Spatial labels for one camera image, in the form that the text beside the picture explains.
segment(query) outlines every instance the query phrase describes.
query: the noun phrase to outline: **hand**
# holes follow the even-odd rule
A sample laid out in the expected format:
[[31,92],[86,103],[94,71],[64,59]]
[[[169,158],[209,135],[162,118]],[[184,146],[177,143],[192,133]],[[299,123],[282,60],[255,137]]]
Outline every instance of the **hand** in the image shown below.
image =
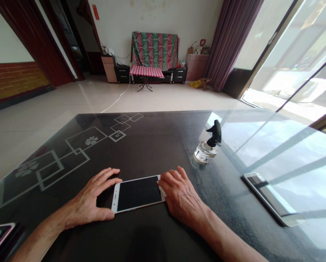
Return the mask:
[[99,194],[110,186],[122,182],[119,178],[107,180],[111,175],[118,174],[119,171],[119,169],[111,169],[110,167],[102,170],[90,179],[75,198],[53,214],[54,217],[56,216],[55,220],[64,223],[64,230],[93,221],[111,220],[114,218],[112,210],[96,206],[96,199]]
[[207,219],[209,207],[203,203],[195,191],[185,170],[178,166],[161,174],[158,185],[166,193],[166,203],[170,213],[193,230],[199,232]]

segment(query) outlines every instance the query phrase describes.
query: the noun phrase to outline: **phone screen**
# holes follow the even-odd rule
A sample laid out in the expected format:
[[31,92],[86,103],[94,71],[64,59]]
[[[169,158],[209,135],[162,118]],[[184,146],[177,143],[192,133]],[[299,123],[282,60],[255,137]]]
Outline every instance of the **phone screen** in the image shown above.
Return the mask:
[[158,177],[153,176],[120,183],[117,211],[162,201],[157,181]]

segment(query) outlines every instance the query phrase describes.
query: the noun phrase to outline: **tabletop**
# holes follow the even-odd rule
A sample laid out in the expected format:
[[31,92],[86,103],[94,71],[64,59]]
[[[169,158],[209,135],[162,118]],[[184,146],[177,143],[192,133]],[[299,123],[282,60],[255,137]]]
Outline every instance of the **tabletop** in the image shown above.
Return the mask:
[[[198,143],[215,119],[222,146],[207,165]],[[80,114],[0,181],[0,224],[18,234],[8,259],[37,225],[100,170],[124,181],[185,168],[201,199],[269,261],[326,261],[326,134],[262,108]],[[242,181],[260,173],[305,218],[282,226]],[[113,188],[97,206],[111,207]],[[64,231],[44,261],[219,261],[166,203]]]
[[143,76],[154,76],[163,78],[163,72],[160,68],[156,67],[144,67],[133,65],[130,69],[130,75],[143,75]]

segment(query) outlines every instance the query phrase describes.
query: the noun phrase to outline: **purple curtain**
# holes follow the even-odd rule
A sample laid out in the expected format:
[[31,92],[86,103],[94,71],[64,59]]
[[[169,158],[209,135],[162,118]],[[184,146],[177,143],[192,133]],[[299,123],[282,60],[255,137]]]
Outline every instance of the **purple curtain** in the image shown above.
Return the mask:
[[205,71],[215,91],[225,86],[264,0],[224,0]]

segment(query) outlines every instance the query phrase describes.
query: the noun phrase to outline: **spray bottle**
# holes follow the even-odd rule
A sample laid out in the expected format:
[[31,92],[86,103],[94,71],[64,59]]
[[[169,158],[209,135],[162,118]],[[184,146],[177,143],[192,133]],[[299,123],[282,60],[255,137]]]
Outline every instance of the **spray bottle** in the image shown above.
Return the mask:
[[212,133],[212,137],[208,141],[202,141],[195,150],[195,157],[199,163],[209,163],[219,151],[216,147],[221,145],[221,126],[218,120],[214,121],[214,125],[207,130]]

